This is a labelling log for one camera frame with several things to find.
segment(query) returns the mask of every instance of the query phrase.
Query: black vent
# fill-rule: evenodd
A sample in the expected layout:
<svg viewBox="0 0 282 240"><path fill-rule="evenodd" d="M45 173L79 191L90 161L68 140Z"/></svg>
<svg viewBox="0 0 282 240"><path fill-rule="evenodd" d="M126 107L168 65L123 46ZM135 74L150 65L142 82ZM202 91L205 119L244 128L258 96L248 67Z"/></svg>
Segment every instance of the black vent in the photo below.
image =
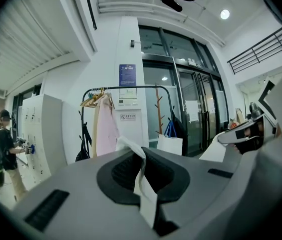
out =
<svg viewBox="0 0 282 240"><path fill-rule="evenodd" d="M233 176L233 173L228 172L228 171L224 171L224 170L218 170L218 169L209 169L208 173L220 176L220 177L224 177L224 178L228 178L230 179Z"/></svg>
<svg viewBox="0 0 282 240"><path fill-rule="evenodd" d="M37 230L43 231L69 194L69 192L58 189L54 190L28 217L25 218L25 222Z"/></svg>

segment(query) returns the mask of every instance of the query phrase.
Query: white locker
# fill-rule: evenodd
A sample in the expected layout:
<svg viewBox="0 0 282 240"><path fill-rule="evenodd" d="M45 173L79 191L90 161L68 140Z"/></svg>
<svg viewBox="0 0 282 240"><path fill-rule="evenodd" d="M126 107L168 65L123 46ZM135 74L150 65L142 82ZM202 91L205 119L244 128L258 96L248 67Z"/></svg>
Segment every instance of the white locker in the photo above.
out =
<svg viewBox="0 0 282 240"><path fill-rule="evenodd" d="M45 94L23 101L21 136L34 145L34 154L26 156L35 185L66 166L61 113L62 101Z"/></svg>

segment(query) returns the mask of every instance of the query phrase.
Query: metal railing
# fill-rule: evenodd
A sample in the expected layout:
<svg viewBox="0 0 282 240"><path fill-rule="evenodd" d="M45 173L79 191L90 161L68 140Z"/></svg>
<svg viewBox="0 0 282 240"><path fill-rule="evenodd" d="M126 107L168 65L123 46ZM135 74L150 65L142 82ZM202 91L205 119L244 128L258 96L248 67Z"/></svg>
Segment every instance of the metal railing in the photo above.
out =
<svg viewBox="0 0 282 240"><path fill-rule="evenodd" d="M279 52L282 52L282 28L230 59L227 63L230 64L234 74L236 74Z"/></svg>

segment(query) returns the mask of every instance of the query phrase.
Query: black t-shirt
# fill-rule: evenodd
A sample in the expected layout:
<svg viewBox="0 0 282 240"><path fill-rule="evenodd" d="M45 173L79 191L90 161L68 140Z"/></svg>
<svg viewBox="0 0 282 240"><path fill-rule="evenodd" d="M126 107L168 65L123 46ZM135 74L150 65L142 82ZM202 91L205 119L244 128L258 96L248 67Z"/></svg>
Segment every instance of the black t-shirt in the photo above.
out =
<svg viewBox="0 0 282 240"><path fill-rule="evenodd" d="M2 164L5 170L14 170L17 168L16 154L9 152L14 147L10 131L7 129L0 130L0 150L3 154Z"/></svg>

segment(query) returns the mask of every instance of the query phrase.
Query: round ceiling light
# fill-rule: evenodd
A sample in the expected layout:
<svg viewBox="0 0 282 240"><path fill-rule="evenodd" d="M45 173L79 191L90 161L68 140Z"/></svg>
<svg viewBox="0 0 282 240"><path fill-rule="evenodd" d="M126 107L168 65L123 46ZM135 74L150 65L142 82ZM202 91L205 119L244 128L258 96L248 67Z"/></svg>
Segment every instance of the round ceiling light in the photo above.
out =
<svg viewBox="0 0 282 240"><path fill-rule="evenodd" d="M221 11L221 18L222 19L226 20L226 19L228 19L229 16L230 16L229 10L224 9L224 10Z"/></svg>

